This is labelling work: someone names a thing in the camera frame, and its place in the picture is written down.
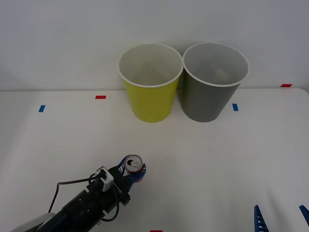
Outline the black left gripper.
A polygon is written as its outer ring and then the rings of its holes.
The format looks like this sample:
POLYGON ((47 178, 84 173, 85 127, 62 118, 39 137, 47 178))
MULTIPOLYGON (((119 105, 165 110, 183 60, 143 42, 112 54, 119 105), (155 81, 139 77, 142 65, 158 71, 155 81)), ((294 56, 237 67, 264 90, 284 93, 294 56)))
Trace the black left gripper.
POLYGON ((143 164, 141 169, 137 172, 129 172, 126 170, 127 175, 123 176, 125 173, 125 160, 128 156, 125 156, 121 162, 108 171, 114 177, 113 184, 115 185, 118 193, 119 202, 122 205, 127 205, 130 201, 129 191, 135 183, 140 182, 146 174, 146 165, 143 164))

